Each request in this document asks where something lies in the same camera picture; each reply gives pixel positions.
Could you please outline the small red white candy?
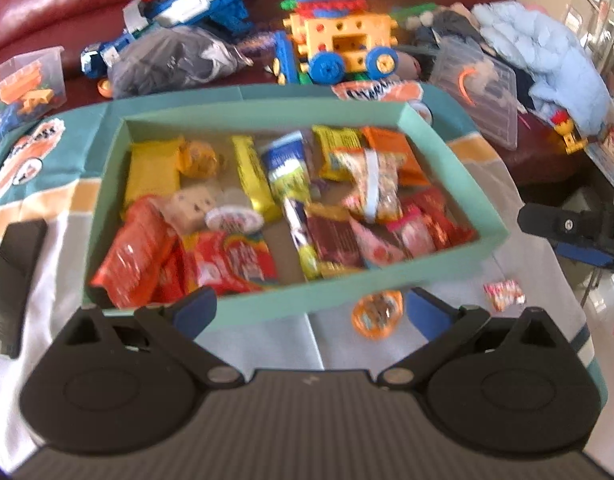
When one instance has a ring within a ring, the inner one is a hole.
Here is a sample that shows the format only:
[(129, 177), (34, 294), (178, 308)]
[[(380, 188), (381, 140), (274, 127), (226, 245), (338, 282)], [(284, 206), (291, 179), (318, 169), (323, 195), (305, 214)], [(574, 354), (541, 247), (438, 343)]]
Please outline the small red white candy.
[(484, 292), (493, 309), (497, 312), (504, 312), (508, 307), (526, 302), (523, 289), (515, 280), (486, 283)]

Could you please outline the large orange red snack bag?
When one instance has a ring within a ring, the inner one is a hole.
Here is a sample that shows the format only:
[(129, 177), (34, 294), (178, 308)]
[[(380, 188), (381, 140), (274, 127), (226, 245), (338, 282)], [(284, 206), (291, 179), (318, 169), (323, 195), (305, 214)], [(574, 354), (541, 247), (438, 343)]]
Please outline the large orange red snack bag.
[(162, 264), (177, 234), (165, 220), (155, 196), (143, 196), (126, 211), (107, 254), (91, 278), (118, 309), (144, 307), (152, 300)]

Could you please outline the small orange candy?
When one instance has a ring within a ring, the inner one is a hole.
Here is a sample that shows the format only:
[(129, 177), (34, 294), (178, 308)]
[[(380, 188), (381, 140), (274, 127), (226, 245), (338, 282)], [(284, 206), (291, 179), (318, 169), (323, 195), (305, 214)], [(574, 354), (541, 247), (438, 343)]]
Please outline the small orange candy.
[(361, 298), (351, 312), (351, 324), (363, 337), (380, 340), (389, 337), (403, 316), (403, 294), (383, 290)]

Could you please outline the red Skittles bag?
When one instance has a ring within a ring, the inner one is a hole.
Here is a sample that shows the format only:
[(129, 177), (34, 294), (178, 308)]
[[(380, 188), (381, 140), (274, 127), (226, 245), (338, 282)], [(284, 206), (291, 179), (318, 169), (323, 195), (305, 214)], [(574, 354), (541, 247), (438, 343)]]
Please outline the red Skittles bag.
[(185, 287), (218, 296), (264, 292), (279, 285), (270, 249), (260, 234), (200, 231), (182, 238)]

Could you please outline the yellow red toy figure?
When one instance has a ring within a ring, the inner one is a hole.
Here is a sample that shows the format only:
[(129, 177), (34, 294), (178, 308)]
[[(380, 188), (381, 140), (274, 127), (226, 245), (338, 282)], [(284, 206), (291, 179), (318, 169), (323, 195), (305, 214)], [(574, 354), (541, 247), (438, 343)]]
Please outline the yellow red toy figure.
[(589, 143), (586, 138), (580, 138), (576, 126), (566, 110), (558, 110), (551, 118), (554, 131), (562, 138), (567, 155), (583, 150)]

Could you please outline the red snack pack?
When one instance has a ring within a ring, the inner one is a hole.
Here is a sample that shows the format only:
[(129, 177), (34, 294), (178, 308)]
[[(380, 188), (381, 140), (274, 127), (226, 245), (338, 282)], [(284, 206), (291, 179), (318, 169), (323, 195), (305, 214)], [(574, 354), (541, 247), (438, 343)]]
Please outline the red snack pack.
[(460, 226), (449, 217), (446, 196), (440, 188), (429, 186), (402, 200), (404, 212), (418, 210), (423, 217), (437, 250), (471, 243), (477, 233), (469, 226)]

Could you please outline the pink candy pack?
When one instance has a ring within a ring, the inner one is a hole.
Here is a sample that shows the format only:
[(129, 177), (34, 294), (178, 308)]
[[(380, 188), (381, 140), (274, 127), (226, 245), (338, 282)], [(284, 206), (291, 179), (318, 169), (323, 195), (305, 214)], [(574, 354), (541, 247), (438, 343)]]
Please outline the pink candy pack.
[(416, 207), (401, 219), (389, 222), (379, 233), (354, 219), (350, 220), (350, 226), (363, 263), (369, 269), (384, 268), (436, 252), (432, 234)]

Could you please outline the beige cartoon face snack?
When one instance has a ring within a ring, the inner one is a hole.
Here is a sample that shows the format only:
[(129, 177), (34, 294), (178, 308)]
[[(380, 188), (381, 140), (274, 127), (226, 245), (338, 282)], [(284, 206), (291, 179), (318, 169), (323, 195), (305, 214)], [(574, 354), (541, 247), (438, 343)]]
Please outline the beige cartoon face snack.
[(165, 222), (180, 236), (190, 235), (203, 229), (208, 212), (217, 207), (220, 193), (208, 184), (182, 188), (164, 199), (160, 211)]

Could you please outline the round white candy pack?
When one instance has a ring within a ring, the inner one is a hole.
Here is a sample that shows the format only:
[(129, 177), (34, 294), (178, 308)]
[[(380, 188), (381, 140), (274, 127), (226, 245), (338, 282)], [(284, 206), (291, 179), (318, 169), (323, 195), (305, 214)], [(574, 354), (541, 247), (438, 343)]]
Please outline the round white candy pack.
[(205, 214), (205, 224), (213, 231), (252, 234), (264, 226), (264, 217), (252, 208), (249, 197), (239, 188), (227, 188), (217, 205)]

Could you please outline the dark red chocolate pack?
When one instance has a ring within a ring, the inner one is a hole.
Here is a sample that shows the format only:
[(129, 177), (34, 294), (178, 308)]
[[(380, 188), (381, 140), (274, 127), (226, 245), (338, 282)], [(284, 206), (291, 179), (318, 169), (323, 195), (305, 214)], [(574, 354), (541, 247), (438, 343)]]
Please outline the dark red chocolate pack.
[(308, 231), (316, 248), (318, 270), (324, 278), (337, 278), (365, 269), (347, 209), (308, 203), (305, 213)]

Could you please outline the teal cardboard box tray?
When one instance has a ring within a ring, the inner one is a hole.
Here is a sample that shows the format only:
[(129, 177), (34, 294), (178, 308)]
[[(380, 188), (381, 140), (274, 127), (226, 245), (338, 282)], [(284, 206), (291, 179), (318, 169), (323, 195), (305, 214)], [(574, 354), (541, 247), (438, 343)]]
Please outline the teal cardboard box tray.
[(508, 229), (482, 188), (444, 140), (407, 105), (325, 98), (195, 104), (145, 113), (123, 112), (116, 126), (106, 129), (113, 140), (109, 143), (94, 209), (86, 275), (93, 275), (102, 263), (119, 226), (131, 142), (203, 134), (222, 140), (232, 133), (261, 136), (266, 132), (291, 132), (315, 124), (377, 125), (396, 128), (410, 136), (430, 174), (450, 195), (456, 214), (477, 232), (477, 240), (426, 258), (338, 280), (283, 286), (263, 294), (222, 297), (218, 301), (215, 321), (211, 323), (214, 330), (316, 312), (380, 289), (428, 284), (472, 274), (479, 269), (482, 260), (508, 238)]

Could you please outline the orange white chips bag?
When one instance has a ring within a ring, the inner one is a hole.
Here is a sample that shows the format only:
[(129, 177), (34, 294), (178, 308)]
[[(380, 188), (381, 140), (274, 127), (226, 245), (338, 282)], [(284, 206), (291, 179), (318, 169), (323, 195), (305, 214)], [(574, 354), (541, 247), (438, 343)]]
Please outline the orange white chips bag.
[(402, 217), (398, 197), (399, 155), (375, 150), (338, 152), (339, 162), (351, 174), (352, 189), (340, 201), (357, 219), (366, 223), (389, 223)]

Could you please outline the long yellow candy bar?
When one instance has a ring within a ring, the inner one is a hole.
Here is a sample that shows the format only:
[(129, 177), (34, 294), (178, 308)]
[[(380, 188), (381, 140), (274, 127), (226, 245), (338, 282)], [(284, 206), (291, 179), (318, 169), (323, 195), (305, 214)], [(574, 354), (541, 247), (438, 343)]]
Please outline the long yellow candy bar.
[(232, 136), (231, 142), (241, 187), (252, 203), (252, 209), (258, 212), (266, 223), (280, 220), (282, 211), (270, 190), (254, 140), (251, 136)]

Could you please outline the yellow wafer snack pack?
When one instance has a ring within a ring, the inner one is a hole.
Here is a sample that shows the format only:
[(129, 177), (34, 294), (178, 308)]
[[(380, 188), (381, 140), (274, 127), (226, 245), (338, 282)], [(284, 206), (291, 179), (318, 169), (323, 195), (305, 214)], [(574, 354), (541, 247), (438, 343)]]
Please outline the yellow wafer snack pack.
[(177, 163), (183, 142), (179, 136), (171, 140), (130, 145), (129, 174), (124, 190), (126, 208), (143, 196), (166, 197), (180, 190)]

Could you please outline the yellow purple candy bag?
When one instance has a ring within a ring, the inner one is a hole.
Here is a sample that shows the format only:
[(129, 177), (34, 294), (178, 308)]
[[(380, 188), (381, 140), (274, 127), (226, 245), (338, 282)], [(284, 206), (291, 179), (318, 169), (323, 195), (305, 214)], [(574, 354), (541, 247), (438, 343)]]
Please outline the yellow purple candy bag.
[(308, 230), (305, 204), (300, 200), (285, 197), (282, 207), (290, 228), (290, 236), (296, 248), (302, 274), (307, 281), (317, 280), (321, 276), (318, 268), (319, 260)]

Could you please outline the orange crinkled candy wrapper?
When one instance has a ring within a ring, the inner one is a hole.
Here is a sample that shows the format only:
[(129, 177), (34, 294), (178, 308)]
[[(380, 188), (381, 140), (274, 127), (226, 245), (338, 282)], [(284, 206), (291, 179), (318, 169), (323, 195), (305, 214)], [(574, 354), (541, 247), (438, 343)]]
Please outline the orange crinkled candy wrapper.
[(177, 168), (187, 178), (209, 179), (219, 173), (221, 157), (207, 142), (185, 141), (178, 151)]

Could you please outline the clear plastic organizer lid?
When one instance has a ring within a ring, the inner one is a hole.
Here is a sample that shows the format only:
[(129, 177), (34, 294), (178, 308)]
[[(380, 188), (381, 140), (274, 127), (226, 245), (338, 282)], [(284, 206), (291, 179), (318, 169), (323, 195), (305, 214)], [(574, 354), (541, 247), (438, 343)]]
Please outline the clear plastic organizer lid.
[(446, 37), (429, 82), (457, 100), (485, 138), (516, 150), (516, 77), (508, 66), (471, 44)]

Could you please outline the light blue fluffy blanket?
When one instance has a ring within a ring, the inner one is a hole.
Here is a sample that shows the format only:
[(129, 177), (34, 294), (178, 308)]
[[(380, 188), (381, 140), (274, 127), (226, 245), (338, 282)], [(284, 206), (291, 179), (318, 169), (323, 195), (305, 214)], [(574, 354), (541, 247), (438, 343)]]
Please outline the light blue fluffy blanket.
[(565, 25), (517, 1), (476, 4), (472, 14), (488, 46), (534, 80), (529, 96), (539, 114), (549, 117), (562, 108), (582, 136), (601, 132), (610, 94)]

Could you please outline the blue white cracker pack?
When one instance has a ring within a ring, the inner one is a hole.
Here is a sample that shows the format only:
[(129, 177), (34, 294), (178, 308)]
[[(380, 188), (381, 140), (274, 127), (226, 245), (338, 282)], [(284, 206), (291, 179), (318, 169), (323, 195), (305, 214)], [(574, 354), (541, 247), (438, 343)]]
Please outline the blue white cracker pack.
[(300, 131), (287, 133), (258, 148), (258, 154), (273, 197), (309, 203), (311, 181), (307, 166), (304, 137)]

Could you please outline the orange snack pack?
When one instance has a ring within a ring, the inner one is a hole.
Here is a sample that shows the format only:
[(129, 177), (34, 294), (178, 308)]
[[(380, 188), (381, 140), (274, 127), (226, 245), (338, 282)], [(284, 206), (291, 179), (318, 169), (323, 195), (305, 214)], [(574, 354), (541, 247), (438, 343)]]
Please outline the orange snack pack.
[(400, 185), (423, 186), (429, 184), (429, 180), (418, 163), (405, 134), (374, 126), (362, 127), (360, 131), (366, 143), (373, 150), (381, 153), (392, 153), (401, 157), (402, 165), (398, 169)]

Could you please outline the yellow speckled snack pack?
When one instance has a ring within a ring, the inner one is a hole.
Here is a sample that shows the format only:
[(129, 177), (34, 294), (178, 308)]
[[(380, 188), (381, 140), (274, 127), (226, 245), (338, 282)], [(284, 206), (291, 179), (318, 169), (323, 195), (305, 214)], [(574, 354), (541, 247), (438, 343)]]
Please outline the yellow speckled snack pack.
[(351, 174), (339, 162), (336, 154), (360, 150), (362, 148), (360, 132), (354, 128), (333, 128), (324, 125), (314, 125), (312, 132), (320, 143), (322, 153), (319, 176), (336, 182), (350, 181)]

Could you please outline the pink plush toy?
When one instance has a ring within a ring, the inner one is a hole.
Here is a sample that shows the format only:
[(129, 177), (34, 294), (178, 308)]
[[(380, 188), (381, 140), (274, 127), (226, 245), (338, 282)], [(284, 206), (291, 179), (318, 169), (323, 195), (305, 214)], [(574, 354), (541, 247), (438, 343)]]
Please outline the pink plush toy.
[(420, 61), (412, 54), (397, 50), (398, 66), (395, 75), (401, 80), (421, 80), (423, 69)]

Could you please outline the clear bag of dark parts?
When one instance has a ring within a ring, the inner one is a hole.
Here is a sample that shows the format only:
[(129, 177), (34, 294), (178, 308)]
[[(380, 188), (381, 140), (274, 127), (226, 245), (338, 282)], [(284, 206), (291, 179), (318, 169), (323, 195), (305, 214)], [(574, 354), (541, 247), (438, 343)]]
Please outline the clear bag of dark parts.
[(205, 29), (158, 28), (123, 48), (107, 71), (116, 100), (198, 88), (252, 60)]

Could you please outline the clear bin of toy blocks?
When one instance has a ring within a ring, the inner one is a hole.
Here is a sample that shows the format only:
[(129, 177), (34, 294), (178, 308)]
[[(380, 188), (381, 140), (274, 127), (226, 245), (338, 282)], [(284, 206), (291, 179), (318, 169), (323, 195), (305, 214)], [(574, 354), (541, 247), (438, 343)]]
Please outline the clear bin of toy blocks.
[(63, 51), (49, 47), (0, 64), (0, 144), (11, 131), (66, 102)]

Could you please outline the yellow toy construction car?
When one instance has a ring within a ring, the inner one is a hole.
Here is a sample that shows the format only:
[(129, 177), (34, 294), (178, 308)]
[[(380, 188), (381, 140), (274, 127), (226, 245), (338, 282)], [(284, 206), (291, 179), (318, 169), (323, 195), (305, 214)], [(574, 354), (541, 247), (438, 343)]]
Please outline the yellow toy construction car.
[(398, 68), (397, 22), (366, 0), (287, 0), (288, 17), (274, 34), (271, 66), (278, 84), (335, 86), (381, 80)]

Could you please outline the blue white toy robot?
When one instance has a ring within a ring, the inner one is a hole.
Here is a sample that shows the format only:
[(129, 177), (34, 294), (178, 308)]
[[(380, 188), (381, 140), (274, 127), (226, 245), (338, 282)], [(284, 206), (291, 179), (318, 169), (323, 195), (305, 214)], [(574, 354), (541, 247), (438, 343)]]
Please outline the blue white toy robot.
[(233, 41), (252, 30), (246, 0), (131, 0), (122, 9), (124, 29), (114, 40), (90, 44), (80, 54), (81, 71), (103, 78), (130, 42), (157, 27), (202, 26)]

